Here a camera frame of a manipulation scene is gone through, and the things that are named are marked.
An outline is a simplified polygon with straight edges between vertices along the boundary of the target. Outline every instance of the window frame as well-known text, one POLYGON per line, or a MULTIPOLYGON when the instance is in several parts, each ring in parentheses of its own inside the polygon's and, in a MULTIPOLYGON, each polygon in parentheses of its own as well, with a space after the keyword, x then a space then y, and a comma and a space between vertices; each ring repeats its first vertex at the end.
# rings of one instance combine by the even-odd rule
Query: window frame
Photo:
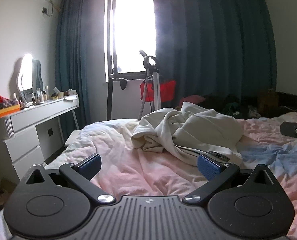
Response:
POLYGON ((115 8, 116 8, 116 0, 108 0, 107 3, 107 68, 108 68, 108 76, 111 77, 114 74, 114 79, 118 78, 125 78, 127 80, 134 80, 134 79, 144 79, 145 78, 145 71, 140 72, 127 72, 127 73, 118 73, 117 71, 117 55, 116 55, 116 47, 115 47, 115 26, 113 21, 113 40, 111 41, 111 10, 113 11, 113 17, 115 15, 115 8))

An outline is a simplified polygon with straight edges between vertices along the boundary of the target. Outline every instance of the orange tray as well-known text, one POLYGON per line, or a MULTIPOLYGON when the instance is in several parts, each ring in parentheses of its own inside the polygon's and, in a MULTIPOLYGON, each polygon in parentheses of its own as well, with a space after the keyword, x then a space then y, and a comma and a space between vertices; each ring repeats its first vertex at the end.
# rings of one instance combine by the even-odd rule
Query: orange tray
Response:
POLYGON ((6 116, 8 114, 12 114, 21 110, 20 105, 9 106, 7 108, 0 109, 0 117, 6 116))

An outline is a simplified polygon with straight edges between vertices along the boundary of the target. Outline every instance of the mirror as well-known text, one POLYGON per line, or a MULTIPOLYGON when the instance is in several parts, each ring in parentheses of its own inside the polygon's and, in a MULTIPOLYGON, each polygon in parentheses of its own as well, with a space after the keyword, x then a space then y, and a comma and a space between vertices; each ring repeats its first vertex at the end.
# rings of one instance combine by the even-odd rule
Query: mirror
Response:
POLYGON ((32 101, 32 94, 37 93, 38 89, 43 91, 41 62, 31 54, 25 54, 22 59, 17 75, 17 88, 25 103, 32 101))

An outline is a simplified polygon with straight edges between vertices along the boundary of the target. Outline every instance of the white dressing table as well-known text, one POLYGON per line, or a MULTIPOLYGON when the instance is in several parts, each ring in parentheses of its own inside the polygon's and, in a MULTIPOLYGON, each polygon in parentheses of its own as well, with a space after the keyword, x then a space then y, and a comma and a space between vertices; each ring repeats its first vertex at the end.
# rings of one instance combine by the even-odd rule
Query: white dressing table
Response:
POLYGON ((68 96, 1 117, 0 176, 17 184, 33 164, 44 163, 36 125, 72 111, 78 128, 74 109, 79 106, 78 95, 68 96))

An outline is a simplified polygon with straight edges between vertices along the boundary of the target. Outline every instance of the window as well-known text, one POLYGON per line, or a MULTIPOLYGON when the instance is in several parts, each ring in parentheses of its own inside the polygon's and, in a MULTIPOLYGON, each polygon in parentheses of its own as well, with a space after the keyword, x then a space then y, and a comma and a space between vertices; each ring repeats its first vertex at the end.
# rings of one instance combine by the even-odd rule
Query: window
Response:
POLYGON ((145 77, 142 49, 155 55, 153 0, 108 0, 108 74, 115 78, 145 77))

